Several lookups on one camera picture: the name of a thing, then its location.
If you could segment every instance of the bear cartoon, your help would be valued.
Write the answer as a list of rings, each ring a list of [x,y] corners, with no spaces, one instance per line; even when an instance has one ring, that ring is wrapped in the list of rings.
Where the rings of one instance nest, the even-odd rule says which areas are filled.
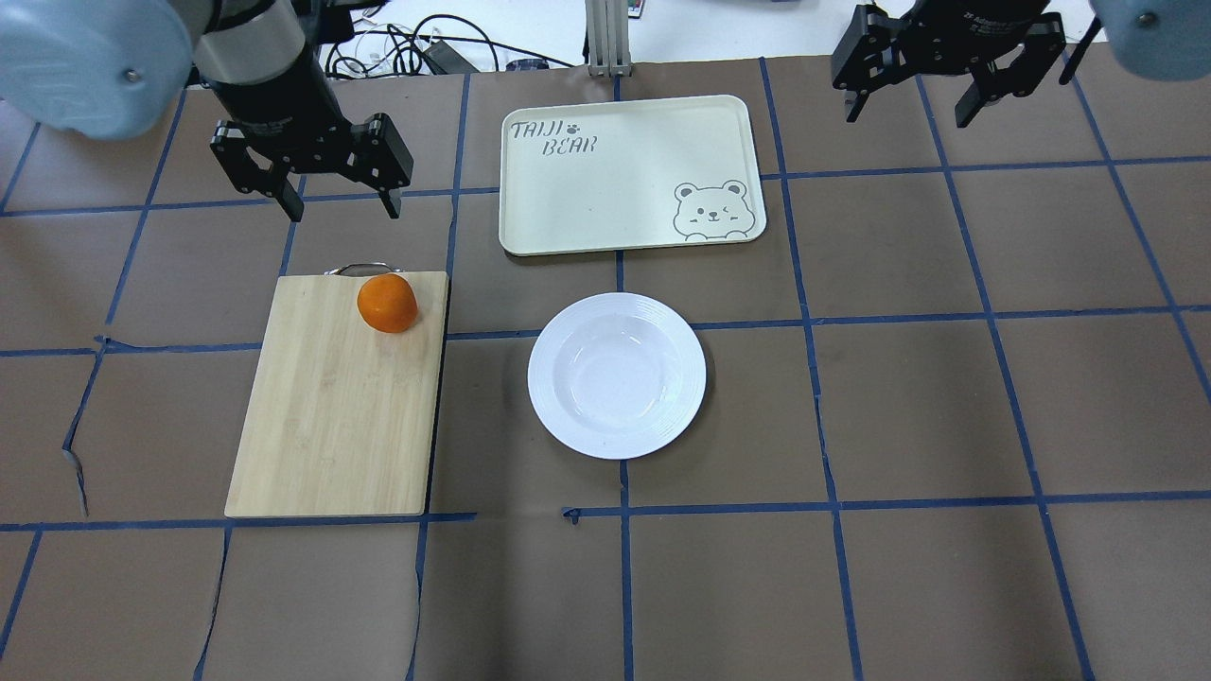
[[[675,190],[678,205],[673,229],[685,241],[745,236],[757,223],[757,217],[745,202],[747,193],[744,183],[735,179],[724,182],[723,187],[678,184]]]

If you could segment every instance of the bamboo cutting board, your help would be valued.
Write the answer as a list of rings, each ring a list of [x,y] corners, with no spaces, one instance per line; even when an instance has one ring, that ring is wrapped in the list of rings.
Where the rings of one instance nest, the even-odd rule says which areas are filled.
[[[402,333],[362,321],[366,277],[277,280],[228,516],[424,513],[449,280],[403,276],[420,315]]]

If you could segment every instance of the orange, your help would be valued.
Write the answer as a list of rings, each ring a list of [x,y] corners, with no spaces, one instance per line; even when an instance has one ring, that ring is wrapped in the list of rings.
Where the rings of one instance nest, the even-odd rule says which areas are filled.
[[[417,294],[398,274],[372,276],[357,292],[357,311],[371,327],[384,333],[398,333],[417,321]]]

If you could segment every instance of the grid line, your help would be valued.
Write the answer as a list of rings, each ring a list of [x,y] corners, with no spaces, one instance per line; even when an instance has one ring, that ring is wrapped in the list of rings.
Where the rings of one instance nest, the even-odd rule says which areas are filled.
[[[929,93],[925,92],[925,82],[918,75],[917,91],[920,95],[922,104],[925,107],[925,119],[929,121],[929,131],[934,137],[934,145],[937,148],[937,158],[942,164],[946,187],[951,194],[951,204],[954,207],[954,217],[958,219],[959,233],[963,236],[963,247],[968,253],[971,264],[971,274],[975,276],[976,288],[980,293],[980,304],[983,307],[988,334],[992,337],[993,350],[997,355],[997,364],[1000,367],[1001,380],[1005,384],[1005,394],[1009,397],[1009,408],[1014,414],[1014,425],[1017,429],[1017,439],[1022,447],[1022,457],[1026,463],[1026,471],[1031,479],[1031,488],[1034,491],[1034,502],[1038,507],[1039,520],[1043,523],[1043,536],[1048,544],[1048,553],[1051,556],[1051,566],[1055,571],[1056,583],[1060,588],[1060,600],[1063,603],[1064,614],[1068,619],[1068,629],[1072,634],[1073,645],[1077,649],[1077,659],[1080,663],[1081,677],[1092,681],[1094,670],[1089,660],[1089,652],[1085,648],[1085,639],[1080,630],[1080,620],[1077,617],[1077,608],[1072,601],[1072,591],[1068,589],[1068,577],[1064,572],[1063,559],[1060,556],[1060,544],[1056,539],[1055,528],[1051,525],[1051,515],[1048,513],[1048,502],[1043,494],[1043,481],[1034,463],[1034,452],[1031,448],[1031,439],[1026,431],[1026,420],[1022,418],[1022,408],[1017,401],[1017,390],[1014,387],[1014,377],[1009,370],[1009,360],[1005,356],[1005,348],[1001,343],[1000,331],[997,328],[997,315],[993,314],[992,302],[988,297],[988,287],[985,285],[983,275],[980,270],[980,259],[976,256],[975,244],[968,229],[968,221],[963,213],[963,204],[959,200],[959,191],[954,184],[954,176],[947,162],[946,148],[937,130],[937,121],[934,118],[934,109],[929,103]]]
[[[1064,63],[1068,63],[1067,52],[1063,55]],[[1089,127],[1094,132],[1094,138],[1097,141],[1097,148],[1102,151],[1102,158],[1106,159],[1106,168],[1110,173],[1110,181],[1114,183],[1114,189],[1119,194],[1119,199],[1123,201],[1123,208],[1127,213],[1127,218],[1131,221],[1131,228],[1135,230],[1136,238],[1140,240],[1140,246],[1143,248],[1144,256],[1148,258],[1148,264],[1152,265],[1152,271],[1157,277],[1157,284],[1160,285],[1160,292],[1165,297],[1165,302],[1169,303],[1169,311],[1173,315],[1173,322],[1177,325],[1177,332],[1182,336],[1182,343],[1186,344],[1186,351],[1190,355],[1190,362],[1194,365],[1194,373],[1199,378],[1199,383],[1203,385],[1203,394],[1206,396],[1207,402],[1211,402],[1211,380],[1207,379],[1207,372],[1203,368],[1203,360],[1199,357],[1199,350],[1194,345],[1194,339],[1190,337],[1190,331],[1186,327],[1186,320],[1182,319],[1180,308],[1177,305],[1177,299],[1173,297],[1172,288],[1169,287],[1169,282],[1165,281],[1165,273],[1160,269],[1160,261],[1157,259],[1157,253],[1152,250],[1152,244],[1148,242],[1148,235],[1144,233],[1143,224],[1140,223],[1140,216],[1136,214],[1135,206],[1131,205],[1131,198],[1127,196],[1126,187],[1123,185],[1123,178],[1119,177],[1119,171],[1114,167],[1114,162],[1110,160],[1109,147],[1106,145],[1106,139],[1102,137],[1102,131],[1097,125],[1097,120],[1094,118],[1094,109],[1089,105],[1089,99],[1085,98],[1085,91],[1080,86],[1080,81],[1073,76],[1072,79],[1073,90],[1077,92],[1077,98],[1080,101],[1081,109],[1085,110],[1085,119],[1089,121]]]
[[[1157,492],[1087,492],[1074,494],[1044,494],[1048,505],[1121,504],[1211,500],[1211,490],[1170,490]],[[1031,496],[1011,497],[953,497],[914,499],[853,499],[838,502],[748,502],[729,504],[660,504],[630,507],[627,513],[642,515],[722,515],[722,514],[775,514],[775,513],[843,513],[863,510],[928,510],[974,509],[995,507],[1033,507],[1038,503]],[[573,523],[581,517],[614,517],[621,507],[566,507],[561,510]]]
[[[1181,313],[1211,313],[1211,304],[1201,305],[1177,305]],[[1022,319],[1062,319],[1062,317],[1096,317],[1096,316],[1127,316],[1127,315],[1161,315],[1170,314],[1166,305],[1148,305],[1142,308],[1090,308],[1090,309],[1055,309],[1055,310],[1020,310],[1020,311],[993,311],[997,320],[1022,320]],[[811,317],[811,326],[840,326],[840,325],[872,325],[872,324],[920,324],[920,322],[947,322],[947,321],[978,321],[985,319],[985,313],[937,313],[937,314],[907,314],[907,315],[859,315],[859,316],[828,316]],[[733,321],[699,321],[689,326],[695,331],[725,331],[740,328],[784,328],[797,327],[803,324],[798,319],[758,319],[758,320],[733,320]],[[511,331],[452,331],[446,333],[446,340],[494,340],[501,338],[536,338],[543,332],[541,328],[517,328]],[[110,344],[110,354],[143,354],[143,353],[230,353],[245,350],[259,350],[262,343],[218,343],[218,344],[178,344],[178,345],[131,345],[107,338]],[[91,348],[27,348],[18,350],[0,350],[0,359],[4,357],[40,357],[40,356],[65,356],[65,355],[91,355],[96,353]]]
[[[446,296],[446,320],[449,321],[450,311],[450,299],[453,298],[453,281],[454,281],[454,252],[458,247],[458,214],[459,214],[459,198],[463,190],[463,158],[466,145],[466,110],[471,99],[471,74],[463,75],[463,99],[459,102],[459,119],[458,119],[458,141],[454,147],[454,177],[453,188],[450,193],[450,225],[449,234],[446,238],[446,276],[448,277],[448,294]],[[434,435],[429,445],[429,477],[425,480],[425,514],[429,515],[430,503],[432,502],[434,494],[434,470],[436,468],[437,460],[437,424],[441,418],[441,401],[442,401],[442,379],[446,373],[446,348],[448,345],[449,333],[442,338],[442,356],[438,360],[438,373],[437,373],[437,393],[435,397],[434,406]],[[417,534],[417,559],[415,559],[415,576],[417,576],[417,626],[413,630],[412,639],[412,654],[408,659],[408,673],[404,675],[404,681],[413,681],[417,675],[417,651],[420,648],[420,624],[421,624],[421,605],[424,599],[425,588],[425,560],[429,551],[429,522],[420,523],[420,531]]]
[[[782,148],[782,132],[777,124],[777,105],[774,98],[774,86],[769,79],[769,67],[765,58],[758,59],[761,65],[762,85],[765,88],[765,104],[769,108],[770,127],[774,133],[774,149],[777,153],[777,170],[781,174],[782,210],[786,213],[786,233],[790,240],[791,267],[794,270],[794,287],[799,298],[799,314],[802,315],[803,337],[807,342],[808,373],[811,377],[811,405],[816,416],[816,436],[820,441],[820,460],[823,467],[825,487],[828,492],[828,503],[833,521],[833,549],[837,554],[837,577],[840,584],[842,611],[845,616],[845,635],[849,641],[850,666],[853,668],[855,681],[862,681],[862,654],[857,639],[857,619],[854,614],[854,596],[849,579],[849,559],[845,554],[845,534],[840,521],[840,508],[837,505],[837,482],[833,479],[832,464],[828,462],[828,442],[825,437],[823,419],[820,418],[820,371],[816,365],[815,334],[811,331],[811,311],[808,307],[808,296],[803,285],[803,265],[799,262],[798,235],[794,229],[794,208],[791,204],[790,178],[786,173],[786,154]]]
[[[34,557],[38,555],[38,545],[42,543],[42,531],[34,532],[34,538],[29,540],[29,551],[25,554],[25,563],[21,568],[21,579],[17,580],[17,590],[12,595],[12,603],[8,605],[8,614],[4,620],[4,629],[0,630],[0,660],[4,659],[4,651],[8,647],[8,636],[12,635],[12,623],[17,619],[17,611],[21,610],[21,599],[25,595],[25,585],[29,583],[29,573],[34,570]]]
[[[117,303],[122,299],[122,290],[126,287],[126,277],[131,274],[131,267],[134,264],[134,253],[139,247],[139,239],[143,235],[143,228],[148,222],[148,211],[151,206],[151,199],[155,196],[155,190],[160,185],[160,176],[163,173],[163,165],[168,160],[168,149],[172,147],[172,141],[177,136],[177,126],[180,124],[180,114],[185,110],[185,93],[182,92],[177,97],[177,110],[172,114],[172,125],[168,126],[168,136],[163,141],[163,148],[160,150],[160,160],[155,166],[155,174],[151,176],[151,187],[148,188],[147,199],[143,200],[143,206],[139,212],[139,223],[134,227],[134,235],[131,236],[131,246],[126,251],[126,261],[122,263],[122,273],[117,275],[117,286],[114,288],[114,298],[109,303],[109,311],[105,314],[105,326],[114,324],[114,315],[117,314]]]
[[[230,527],[333,527],[354,525],[417,525],[471,522],[475,513],[425,513],[420,515],[323,515],[295,517],[185,517],[178,520],[98,520],[70,522],[0,523],[4,532],[111,532],[115,530],[211,530]]]
[[[34,128],[29,131],[29,138],[25,139],[25,148],[21,150],[21,158],[17,159],[17,165],[12,168],[12,177],[8,178],[8,187],[4,190],[4,196],[0,198],[0,214],[4,214],[4,210],[8,206],[8,199],[12,198],[12,193],[17,189],[17,178],[21,177],[21,171],[25,168],[25,161],[29,160],[29,153],[34,149],[34,141],[38,139],[38,131],[42,130],[42,124],[35,122]]]
[[[1117,167],[1117,166],[1148,166],[1148,165],[1169,165],[1169,164],[1201,164],[1211,162],[1211,156],[1157,156],[1157,158],[1143,158],[1143,159],[1112,159],[1110,161],[1104,160],[1092,160],[1092,161],[1046,161],[1046,162],[1034,162],[1034,164],[980,164],[980,165],[960,165],[951,166],[949,171],[954,172],[995,172],[995,171],[1031,171],[1031,170],[1052,170],[1052,168],[1072,168],[1072,167]],[[776,181],[776,179],[817,179],[817,178],[834,178],[834,177],[869,177],[869,176],[886,176],[886,174],[922,174],[922,173],[942,173],[941,166],[919,166],[919,167],[889,167],[889,168],[853,168],[853,170],[828,170],[828,171],[803,171],[803,172],[775,172],[775,173],[763,173],[761,174],[762,181]],[[424,196],[453,196],[455,190],[452,189],[413,189],[401,191],[400,195],[403,199],[415,199]],[[499,187],[471,187],[458,189],[459,194],[498,194],[500,193]],[[300,196],[304,204],[322,204],[331,201],[377,201],[378,194],[374,193],[352,193],[352,194],[328,194],[328,195],[315,195],[315,196]],[[0,218],[12,218],[12,217],[54,217],[54,216],[78,216],[78,214],[97,214],[97,213],[122,213],[122,212],[142,212],[147,211],[179,211],[189,208],[229,208],[239,206],[260,206],[269,205],[272,201],[268,199],[217,199],[211,201],[183,201],[173,204],[151,204],[149,206],[142,205],[119,205],[119,206],[86,206],[75,208],[30,208],[21,211],[2,211],[0,210]]]
[[[622,76],[614,76],[614,101],[622,101]],[[614,251],[614,291],[626,291],[626,257],[621,248]],[[626,459],[618,462],[619,538],[622,576],[622,679],[635,681],[635,608],[631,591],[631,474]]]
[[[211,625],[206,629],[206,641],[202,642],[202,652],[194,665],[194,681],[202,681],[202,673],[206,671],[206,653],[211,649],[211,636],[214,635],[214,620],[219,614],[219,597],[223,595],[223,576],[226,573],[226,559],[231,550],[231,526],[223,528],[223,560],[219,561],[219,579],[214,584],[214,600],[211,602]]]

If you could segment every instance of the plate rim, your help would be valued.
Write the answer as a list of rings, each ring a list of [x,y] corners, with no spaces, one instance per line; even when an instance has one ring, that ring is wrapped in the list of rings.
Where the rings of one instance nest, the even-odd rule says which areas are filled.
[[[687,367],[685,367],[687,374],[688,374],[688,390],[687,390],[687,395],[689,395],[690,391],[693,393],[693,395],[690,397],[685,399],[685,405],[687,406],[685,406],[685,410],[684,410],[684,414],[678,416],[675,419],[672,428],[670,428],[660,437],[653,439],[649,443],[645,443],[645,445],[643,445],[641,447],[632,447],[631,450],[627,450],[627,451],[618,451],[618,450],[614,450],[614,451],[609,451],[609,450],[601,451],[601,450],[597,450],[596,447],[584,447],[584,448],[581,448],[579,446],[569,443],[567,441],[568,439],[570,439],[570,437],[568,437],[569,434],[566,433],[566,431],[562,431],[563,429],[561,429],[558,427],[552,428],[552,424],[549,422],[549,419],[551,417],[553,417],[555,414],[553,413],[545,413],[549,407],[540,406],[540,405],[555,404],[555,401],[553,400],[540,400],[539,399],[539,396],[543,394],[543,389],[544,389],[544,385],[543,385],[543,383],[540,380],[540,377],[538,377],[538,372],[541,371],[540,361],[538,361],[538,360],[541,360],[539,353],[544,351],[544,348],[546,348],[547,345],[557,342],[555,339],[555,336],[552,336],[552,333],[558,332],[562,328],[562,326],[561,326],[561,321],[562,320],[567,320],[569,315],[574,315],[578,309],[587,307],[587,305],[592,305],[595,303],[599,303],[603,299],[606,299],[606,301],[626,301],[626,302],[632,303],[632,309],[635,307],[633,303],[641,303],[642,302],[642,303],[645,303],[645,304],[649,304],[649,305],[654,305],[658,310],[660,310],[660,313],[664,315],[664,319],[662,319],[664,324],[656,324],[655,326],[658,328],[660,328],[661,332],[665,333],[666,337],[670,338],[670,340],[673,343],[673,345],[676,348],[678,348],[678,350],[682,351],[683,356],[687,356]],[[667,330],[664,326],[664,325],[667,325],[667,324],[671,324],[673,326],[673,328],[684,330],[684,332],[688,334],[687,339],[691,339],[693,344],[684,342],[684,339],[683,340],[678,340],[676,338],[670,337]],[[575,331],[575,328],[579,327],[579,326],[580,325],[578,324],[575,327],[567,328],[566,333],[559,333],[559,340],[564,339],[567,337],[567,334],[569,334],[570,332]],[[546,326],[543,327],[543,331],[539,332],[538,339],[535,340],[534,347],[530,349],[530,356],[529,356],[529,362],[527,365],[526,378],[527,378],[527,389],[528,389],[528,394],[529,394],[529,399],[530,399],[530,408],[534,410],[534,413],[538,416],[539,423],[543,424],[543,428],[546,429],[546,431],[550,433],[563,446],[568,447],[569,450],[572,450],[574,452],[585,454],[587,457],[597,458],[597,459],[603,459],[603,460],[627,460],[627,459],[633,459],[633,458],[638,458],[638,457],[642,457],[642,456],[650,454],[653,452],[656,452],[656,451],[659,451],[659,450],[668,446],[673,440],[676,440],[677,437],[679,437],[682,435],[682,433],[685,431],[687,428],[689,428],[690,423],[694,422],[694,418],[698,416],[698,412],[701,410],[702,401],[704,401],[704,399],[706,396],[706,382],[707,382],[706,380],[706,354],[702,350],[702,342],[701,342],[701,339],[699,339],[698,334],[694,332],[694,328],[689,325],[689,322],[687,322],[684,317],[682,317],[679,314],[677,314],[676,310],[673,310],[672,308],[670,308],[665,303],[662,303],[660,301],[656,301],[655,298],[649,298],[647,296],[642,296],[639,293],[630,293],[630,292],[624,292],[624,291],[610,291],[610,292],[606,292],[606,293],[597,293],[595,296],[589,296],[587,298],[581,298],[581,299],[572,303],[570,305],[566,307],[564,309],[559,310],[558,314],[556,314],[553,317],[551,317],[551,321],[549,321],[546,324]],[[551,384],[551,385],[553,385],[552,380],[547,380],[547,383]]]

